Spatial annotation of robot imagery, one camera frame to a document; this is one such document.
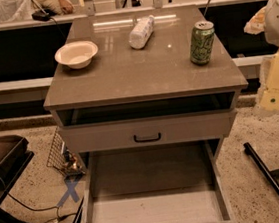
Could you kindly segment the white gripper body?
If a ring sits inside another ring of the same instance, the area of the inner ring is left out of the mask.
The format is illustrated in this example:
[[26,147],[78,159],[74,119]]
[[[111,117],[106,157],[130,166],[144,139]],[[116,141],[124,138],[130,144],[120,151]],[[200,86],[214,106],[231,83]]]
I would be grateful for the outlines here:
[[279,102],[279,69],[274,57],[264,57],[260,66],[260,103]]

